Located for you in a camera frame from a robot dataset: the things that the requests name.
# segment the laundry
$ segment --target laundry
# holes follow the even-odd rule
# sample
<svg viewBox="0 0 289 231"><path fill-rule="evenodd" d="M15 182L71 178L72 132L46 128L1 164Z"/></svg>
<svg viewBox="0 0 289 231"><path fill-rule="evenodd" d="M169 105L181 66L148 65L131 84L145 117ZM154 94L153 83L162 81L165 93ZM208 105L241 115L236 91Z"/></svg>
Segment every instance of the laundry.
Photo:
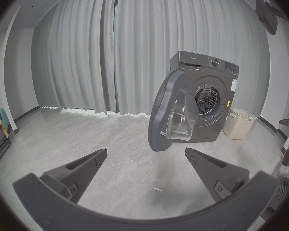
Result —
<svg viewBox="0 0 289 231"><path fill-rule="evenodd" d="M213 108L213 105L210 102L209 98L204 98L201 101L197 101L197 105L199 108L199 113L204 114L206 112L208 112L208 110Z"/></svg>

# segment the basket handle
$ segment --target basket handle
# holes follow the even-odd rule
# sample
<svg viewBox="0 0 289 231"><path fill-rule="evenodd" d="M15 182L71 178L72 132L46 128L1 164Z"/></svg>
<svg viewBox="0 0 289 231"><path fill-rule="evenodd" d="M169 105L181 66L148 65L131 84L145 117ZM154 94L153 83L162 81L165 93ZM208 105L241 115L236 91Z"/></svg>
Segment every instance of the basket handle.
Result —
<svg viewBox="0 0 289 231"><path fill-rule="evenodd" d="M244 120L246 120L246 121L252 121L253 120L253 118L252 117L249 117L249 116L247 116L247 118L243 118Z"/></svg>
<svg viewBox="0 0 289 231"><path fill-rule="evenodd" d="M230 109L229 114L230 114L233 118L236 118L236 115L235 115L235 113L234 113L234 111L233 111L232 109Z"/></svg>

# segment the tile floor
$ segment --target tile floor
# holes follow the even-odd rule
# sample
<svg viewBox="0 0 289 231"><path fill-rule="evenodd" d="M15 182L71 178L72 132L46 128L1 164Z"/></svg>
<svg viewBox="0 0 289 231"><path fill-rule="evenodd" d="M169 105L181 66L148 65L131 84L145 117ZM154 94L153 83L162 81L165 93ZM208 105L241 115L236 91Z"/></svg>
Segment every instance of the tile floor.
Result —
<svg viewBox="0 0 289 231"><path fill-rule="evenodd" d="M273 171L284 143L257 121L244 140L230 140L221 132L215 142L174 143L165 152L154 152L148 144L148 123L146 115L40 108L17 122L19 133L11 136L12 145L0 161L0 192L31 230L41 230L12 182L106 147L108 157L78 204L124 218L175 217L214 204L184 155L186 146L245 167L251 177L259 170ZM262 223L257 220L250 230Z"/></svg>

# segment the door glass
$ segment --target door glass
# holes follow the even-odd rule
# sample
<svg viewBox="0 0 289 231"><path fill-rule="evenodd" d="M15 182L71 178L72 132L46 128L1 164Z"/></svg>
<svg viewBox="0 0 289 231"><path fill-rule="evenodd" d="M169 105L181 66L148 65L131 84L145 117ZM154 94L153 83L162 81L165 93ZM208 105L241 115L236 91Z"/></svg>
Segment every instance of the door glass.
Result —
<svg viewBox="0 0 289 231"><path fill-rule="evenodd" d="M167 139L190 140L198 115L195 98L183 87L171 108L167 123Z"/></svg>

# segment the sticker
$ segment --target sticker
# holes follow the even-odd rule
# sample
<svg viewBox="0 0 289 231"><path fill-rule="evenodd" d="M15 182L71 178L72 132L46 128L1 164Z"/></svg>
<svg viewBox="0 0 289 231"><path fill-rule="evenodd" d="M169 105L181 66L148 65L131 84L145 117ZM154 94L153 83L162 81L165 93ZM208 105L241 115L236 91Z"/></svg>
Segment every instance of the sticker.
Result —
<svg viewBox="0 0 289 231"><path fill-rule="evenodd" d="M235 91L235 88L237 87L237 79L232 79L232 85L231 85L231 91Z"/></svg>

